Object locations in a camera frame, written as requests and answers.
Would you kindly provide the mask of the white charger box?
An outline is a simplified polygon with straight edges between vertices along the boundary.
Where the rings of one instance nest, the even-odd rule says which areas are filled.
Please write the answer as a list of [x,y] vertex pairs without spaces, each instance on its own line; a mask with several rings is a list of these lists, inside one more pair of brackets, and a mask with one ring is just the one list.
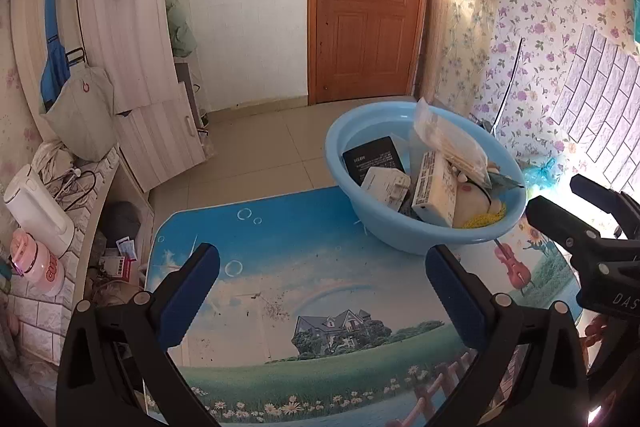
[[371,167],[361,188],[387,208],[398,211],[409,193],[411,178],[396,168]]

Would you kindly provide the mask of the cotton swabs plastic bag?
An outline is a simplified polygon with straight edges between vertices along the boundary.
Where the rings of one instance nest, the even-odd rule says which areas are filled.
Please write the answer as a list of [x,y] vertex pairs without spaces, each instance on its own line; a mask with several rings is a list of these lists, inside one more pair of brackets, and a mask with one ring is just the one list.
[[441,153],[475,183],[491,188],[488,157],[480,144],[468,132],[436,113],[424,98],[416,103],[413,130],[427,148]]

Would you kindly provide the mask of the light blue plastic basin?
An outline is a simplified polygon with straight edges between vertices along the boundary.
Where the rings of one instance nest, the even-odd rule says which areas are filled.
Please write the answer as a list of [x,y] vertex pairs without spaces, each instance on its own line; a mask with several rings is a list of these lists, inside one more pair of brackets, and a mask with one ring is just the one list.
[[324,151],[360,222],[398,251],[493,241],[524,213],[524,176],[509,152],[423,101],[351,110],[330,127]]

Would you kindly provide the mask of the white electric kettle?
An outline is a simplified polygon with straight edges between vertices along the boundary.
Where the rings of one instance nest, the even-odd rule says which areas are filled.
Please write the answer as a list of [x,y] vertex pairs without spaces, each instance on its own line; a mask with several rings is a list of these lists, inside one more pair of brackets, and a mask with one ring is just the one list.
[[4,190],[3,202],[18,225],[56,257],[61,258],[70,249],[75,225],[32,165],[26,164],[15,173]]

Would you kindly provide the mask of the black rectangular box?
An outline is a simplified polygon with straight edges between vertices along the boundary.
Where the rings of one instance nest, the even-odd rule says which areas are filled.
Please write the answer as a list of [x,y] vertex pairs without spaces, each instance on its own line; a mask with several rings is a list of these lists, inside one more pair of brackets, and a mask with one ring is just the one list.
[[390,136],[358,145],[342,155],[349,176],[361,185],[371,167],[394,168],[404,172],[397,148]]

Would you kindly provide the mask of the green puffer jacket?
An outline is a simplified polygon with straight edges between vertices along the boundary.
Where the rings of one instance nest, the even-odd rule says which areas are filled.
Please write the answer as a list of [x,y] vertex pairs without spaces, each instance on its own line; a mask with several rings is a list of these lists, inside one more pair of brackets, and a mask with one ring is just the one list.
[[186,20],[186,14],[183,13],[182,7],[177,3],[168,4],[166,13],[172,55],[178,58],[186,58],[198,46]]

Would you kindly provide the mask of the beige plush toy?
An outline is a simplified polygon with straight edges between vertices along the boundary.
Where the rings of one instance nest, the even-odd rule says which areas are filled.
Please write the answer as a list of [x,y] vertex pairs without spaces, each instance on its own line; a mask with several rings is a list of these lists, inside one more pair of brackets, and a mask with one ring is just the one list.
[[487,212],[490,205],[500,199],[492,198],[483,187],[471,180],[457,167],[451,167],[451,171],[457,180],[456,208],[454,208],[452,226],[456,229],[462,229],[461,225],[464,221]]

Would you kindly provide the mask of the white wooden wardrobe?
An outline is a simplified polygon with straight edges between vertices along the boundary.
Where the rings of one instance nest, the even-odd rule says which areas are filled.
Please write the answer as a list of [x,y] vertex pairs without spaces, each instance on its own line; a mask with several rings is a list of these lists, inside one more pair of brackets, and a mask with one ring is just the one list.
[[[177,76],[165,0],[56,0],[56,8],[63,46],[83,49],[111,80],[119,150],[141,190],[201,164],[205,152]],[[10,13],[22,89],[41,138],[52,140],[41,116],[44,0],[10,0]]]

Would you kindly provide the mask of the pink cup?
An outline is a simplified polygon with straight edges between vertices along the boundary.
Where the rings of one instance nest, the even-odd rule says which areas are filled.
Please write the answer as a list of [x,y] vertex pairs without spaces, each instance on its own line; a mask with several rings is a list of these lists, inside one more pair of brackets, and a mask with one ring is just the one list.
[[43,243],[23,229],[13,232],[10,259],[16,272],[25,277],[37,291],[55,297],[64,284],[64,267],[58,257]]

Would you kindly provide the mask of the grey tote bag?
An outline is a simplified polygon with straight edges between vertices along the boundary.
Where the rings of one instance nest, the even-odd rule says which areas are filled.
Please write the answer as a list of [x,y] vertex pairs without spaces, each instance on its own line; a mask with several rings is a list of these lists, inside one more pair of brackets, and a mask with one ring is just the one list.
[[84,56],[50,56],[40,79],[40,116],[78,158],[101,160],[116,144],[114,88],[103,68]]

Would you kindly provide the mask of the dark green sachet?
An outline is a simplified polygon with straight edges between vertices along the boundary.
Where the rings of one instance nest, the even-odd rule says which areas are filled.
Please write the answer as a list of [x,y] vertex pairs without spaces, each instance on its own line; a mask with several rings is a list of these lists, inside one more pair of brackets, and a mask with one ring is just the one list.
[[515,190],[516,188],[524,188],[524,184],[505,176],[499,171],[488,171],[491,183],[491,192],[500,194],[505,191]]

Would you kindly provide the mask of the teal plastic bag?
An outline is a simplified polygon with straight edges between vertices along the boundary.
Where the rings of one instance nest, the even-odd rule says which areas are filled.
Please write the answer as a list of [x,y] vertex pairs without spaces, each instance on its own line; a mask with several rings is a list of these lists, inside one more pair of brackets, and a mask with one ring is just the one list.
[[550,157],[541,164],[530,162],[522,169],[522,173],[529,192],[551,190],[559,180],[555,157]]

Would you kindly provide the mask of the yellow mesh cloth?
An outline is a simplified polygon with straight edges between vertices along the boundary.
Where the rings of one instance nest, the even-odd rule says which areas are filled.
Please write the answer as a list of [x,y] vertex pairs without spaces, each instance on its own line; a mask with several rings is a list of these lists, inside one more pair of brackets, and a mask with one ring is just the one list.
[[504,202],[493,202],[488,211],[485,213],[480,213],[466,221],[464,221],[461,225],[462,229],[479,229],[486,228],[489,225],[495,225],[497,222],[501,221],[506,215],[506,204]]

